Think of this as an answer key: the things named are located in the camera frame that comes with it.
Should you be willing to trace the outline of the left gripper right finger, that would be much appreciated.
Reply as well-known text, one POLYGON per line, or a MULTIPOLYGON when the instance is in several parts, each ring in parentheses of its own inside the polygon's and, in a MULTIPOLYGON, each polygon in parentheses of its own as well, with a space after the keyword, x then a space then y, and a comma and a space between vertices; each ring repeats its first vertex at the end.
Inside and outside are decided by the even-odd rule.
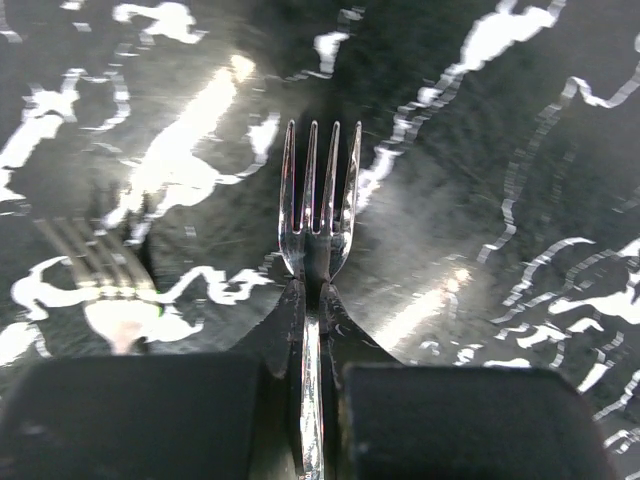
POLYGON ((541 368, 405 366, 371 347, 334 286, 321 312, 340 479, 613 479, 586 401, 541 368))

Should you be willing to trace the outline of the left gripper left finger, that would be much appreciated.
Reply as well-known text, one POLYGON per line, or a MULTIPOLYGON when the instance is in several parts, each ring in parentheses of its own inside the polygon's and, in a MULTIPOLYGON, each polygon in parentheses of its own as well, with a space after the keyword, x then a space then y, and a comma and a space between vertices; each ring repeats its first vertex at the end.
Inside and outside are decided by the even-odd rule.
POLYGON ((1 413, 5 479, 293 479, 284 380, 304 288, 226 352, 49 360, 1 413))

